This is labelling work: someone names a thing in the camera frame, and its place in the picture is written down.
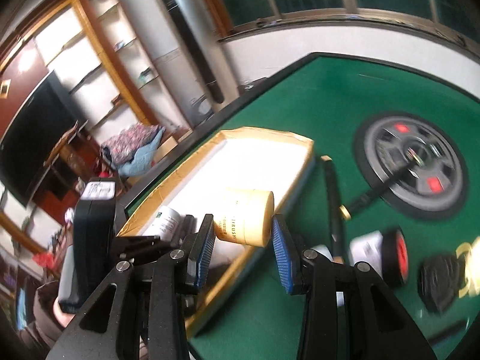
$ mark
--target small jar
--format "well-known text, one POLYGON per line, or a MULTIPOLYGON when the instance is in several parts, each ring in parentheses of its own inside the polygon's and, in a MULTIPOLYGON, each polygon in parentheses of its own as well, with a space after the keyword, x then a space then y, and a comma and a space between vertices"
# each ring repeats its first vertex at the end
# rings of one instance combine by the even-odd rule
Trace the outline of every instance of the small jar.
POLYGON ((224 241, 265 247, 274 207, 272 191, 226 188, 213 210, 215 234, 224 241))

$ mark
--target wooden frame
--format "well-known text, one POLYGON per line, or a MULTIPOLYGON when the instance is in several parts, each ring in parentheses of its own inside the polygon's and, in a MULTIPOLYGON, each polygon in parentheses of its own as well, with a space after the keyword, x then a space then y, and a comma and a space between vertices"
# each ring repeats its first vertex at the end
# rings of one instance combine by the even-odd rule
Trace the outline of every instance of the wooden frame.
POLYGON ((215 27, 217 28, 218 34, 225 38, 231 35, 233 31, 232 20, 230 19, 230 14, 223 3, 223 0, 204 0, 212 18, 215 22, 215 27))

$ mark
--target screw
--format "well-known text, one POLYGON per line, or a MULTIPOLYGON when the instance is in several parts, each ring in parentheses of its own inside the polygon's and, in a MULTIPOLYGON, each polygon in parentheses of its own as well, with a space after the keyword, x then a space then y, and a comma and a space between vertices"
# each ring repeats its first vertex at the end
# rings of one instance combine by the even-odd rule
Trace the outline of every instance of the screw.
POLYGON ((170 257, 174 260, 179 260, 183 258, 185 252, 182 249, 175 249, 170 252, 170 257))
POLYGON ((317 258, 318 253, 313 249, 307 249, 306 251, 303 252, 303 256, 306 259, 312 260, 312 259, 317 258))
POLYGON ((117 271, 123 272, 130 268, 130 263, 128 261, 120 261, 117 264, 117 271))
POLYGON ((370 270, 370 266, 366 262, 359 262, 357 268, 362 272, 368 272, 370 270))

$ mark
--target white wall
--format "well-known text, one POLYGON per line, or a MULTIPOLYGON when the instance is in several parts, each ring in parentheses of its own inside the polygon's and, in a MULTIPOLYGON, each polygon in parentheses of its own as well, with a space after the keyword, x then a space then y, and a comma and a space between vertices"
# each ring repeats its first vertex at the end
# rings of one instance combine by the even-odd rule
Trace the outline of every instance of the white wall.
POLYGON ((231 40, 224 50, 238 81, 269 77, 311 52, 370 57, 416 68, 480 98, 480 64, 415 35, 351 25, 286 28, 231 40))

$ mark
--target gold object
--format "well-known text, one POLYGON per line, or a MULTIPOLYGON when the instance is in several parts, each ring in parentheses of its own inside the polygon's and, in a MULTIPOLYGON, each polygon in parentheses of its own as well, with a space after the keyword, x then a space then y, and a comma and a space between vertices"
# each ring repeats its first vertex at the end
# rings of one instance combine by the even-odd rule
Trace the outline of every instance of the gold object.
POLYGON ((343 219, 345 219, 346 221, 352 219, 349 210, 347 210, 347 208, 343 204, 340 206, 340 212, 342 213, 343 219))
POLYGON ((465 286, 458 291, 458 297, 469 294, 474 297, 480 293, 480 237, 473 244, 464 242, 455 251, 457 258, 465 254, 465 286))
POLYGON ((344 264, 343 258, 341 258, 340 256, 333 257, 333 262, 337 264, 344 264))

